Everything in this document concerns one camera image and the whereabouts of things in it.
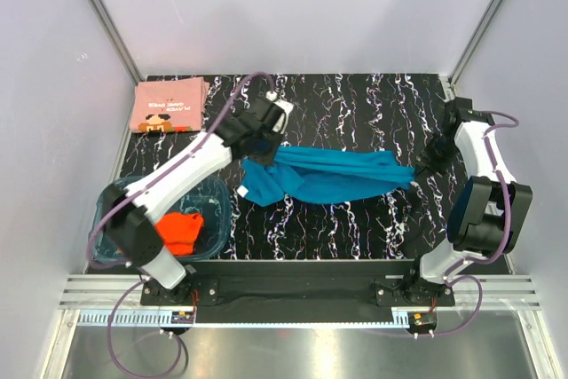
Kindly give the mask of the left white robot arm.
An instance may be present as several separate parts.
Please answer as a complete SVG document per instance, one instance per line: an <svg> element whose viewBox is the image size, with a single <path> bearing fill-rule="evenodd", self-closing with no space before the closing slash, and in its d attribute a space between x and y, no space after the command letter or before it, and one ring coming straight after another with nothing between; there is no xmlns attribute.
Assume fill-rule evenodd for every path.
<svg viewBox="0 0 568 379"><path fill-rule="evenodd" d="M270 92L236 115L223 112L182 152L159 169L102 193L103 212L94 233L104 233L126 260L155 280L173 299L191 287L186 268L156 229L170 208L202 180L242 158L272 163L294 106Z"/></svg>

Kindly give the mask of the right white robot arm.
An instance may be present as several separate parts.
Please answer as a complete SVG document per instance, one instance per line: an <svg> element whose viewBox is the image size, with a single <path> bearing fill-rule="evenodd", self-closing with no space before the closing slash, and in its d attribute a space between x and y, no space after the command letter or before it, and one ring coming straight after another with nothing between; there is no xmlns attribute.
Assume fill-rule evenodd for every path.
<svg viewBox="0 0 568 379"><path fill-rule="evenodd" d="M446 172L459 155L468 181L450 212L445 239L415 260L404 278L403 295L414 304L442 297L464 269L488 265L517 244L533 191L509 172L495 138L501 128L495 116L476 110L471 99L448 101L440 133L417 158L417 175L432 175Z"/></svg>

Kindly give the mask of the blue t-shirt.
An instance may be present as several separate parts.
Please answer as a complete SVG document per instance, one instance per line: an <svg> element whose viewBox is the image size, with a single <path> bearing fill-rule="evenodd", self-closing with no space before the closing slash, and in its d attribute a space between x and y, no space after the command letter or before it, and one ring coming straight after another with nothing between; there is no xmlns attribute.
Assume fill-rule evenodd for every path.
<svg viewBox="0 0 568 379"><path fill-rule="evenodd" d="M290 196L311 204L337 204L407 189L414 168L391 151L356 153L305 146L281 146L271 166L246 159L237 194L266 207Z"/></svg>

